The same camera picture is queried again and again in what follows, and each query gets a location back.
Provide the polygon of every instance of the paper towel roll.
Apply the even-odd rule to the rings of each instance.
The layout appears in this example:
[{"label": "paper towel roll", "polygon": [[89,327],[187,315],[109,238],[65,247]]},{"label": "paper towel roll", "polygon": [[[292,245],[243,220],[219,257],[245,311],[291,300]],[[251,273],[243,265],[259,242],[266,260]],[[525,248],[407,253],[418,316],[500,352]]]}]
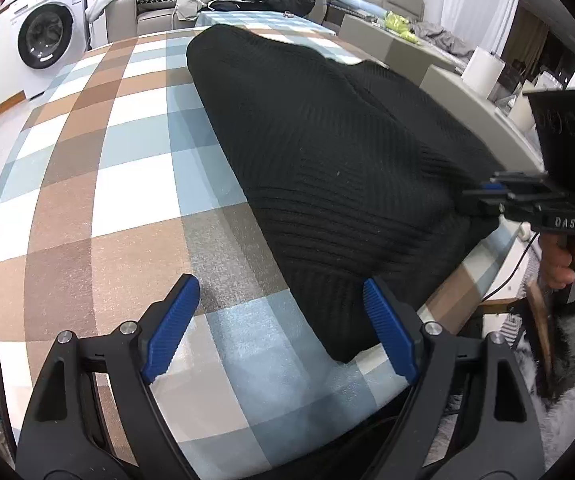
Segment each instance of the paper towel roll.
[{"label": "paper towel roll", "polygon": [[492,56],[478,46],[461,77],[463,82],[478,95],[487,98],[504,66],[505,61]]}]

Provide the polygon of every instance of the gray blanket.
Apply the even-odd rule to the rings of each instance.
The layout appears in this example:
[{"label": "gray blanket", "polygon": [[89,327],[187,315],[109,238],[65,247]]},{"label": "gray blanket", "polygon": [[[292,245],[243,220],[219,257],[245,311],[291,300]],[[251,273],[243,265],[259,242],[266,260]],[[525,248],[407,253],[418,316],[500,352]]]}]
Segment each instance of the gray blanket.
[{"label": "gray blanket", "polygon": [[441,25],[429,22],[410,23],[410,30],[419,38],[464,61],[469,61],[474,49]]}]

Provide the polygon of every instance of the houndstooth cushion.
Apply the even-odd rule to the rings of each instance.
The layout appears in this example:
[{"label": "houndstooth cushion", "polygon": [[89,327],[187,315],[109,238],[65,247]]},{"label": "houndstooth cushion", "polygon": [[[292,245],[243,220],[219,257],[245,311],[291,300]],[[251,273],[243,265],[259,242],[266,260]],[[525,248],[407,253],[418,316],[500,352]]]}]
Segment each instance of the houndstooth cushion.
[{"label": "houndstooth cushion", "polygon": [[136,2],[137,12],[157,9],[173,9],[176,6],[176,0],[140,0]]}]

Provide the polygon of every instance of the yellow item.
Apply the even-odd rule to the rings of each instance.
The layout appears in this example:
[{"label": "yellow item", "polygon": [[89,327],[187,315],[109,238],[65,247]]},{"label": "yellow item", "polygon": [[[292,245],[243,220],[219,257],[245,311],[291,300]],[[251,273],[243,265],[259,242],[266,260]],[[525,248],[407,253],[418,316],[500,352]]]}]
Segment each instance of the yellow item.
[{"label": "yellow item", "polygon": [[410,43],[418,43],[419,39],[410,32],[410,20],[394,14],[391,10],[388,10],[385,14],[385,28],[396,32],[404,40],[410,41]]},{"label": "yellow item", "polygon": [[414,34],[413,32],[410,32],[409,30],[402,32],[401,38],[409,41],[410,43],[419,44],[419,38],[417,38],[416,34]]}]

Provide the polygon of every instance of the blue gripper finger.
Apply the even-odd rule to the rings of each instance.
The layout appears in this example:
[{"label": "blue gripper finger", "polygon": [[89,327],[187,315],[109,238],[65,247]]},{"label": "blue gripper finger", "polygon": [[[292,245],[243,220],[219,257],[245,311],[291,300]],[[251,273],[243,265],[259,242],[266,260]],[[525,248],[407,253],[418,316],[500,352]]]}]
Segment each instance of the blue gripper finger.
[{"label": "blue gripper finger", "polygon": [[155,378],[164,374],[170,367],[176,348],[196,311],[199,299],[198,280],[190,276],[150,339],[147,362],[141,372],[147,383],[153,383]]},{"label": "blue gripper finger", "polygon": [[413,384],[419,376],[413,341],[371,278],[363,285],[363,304],[394,371]]}]

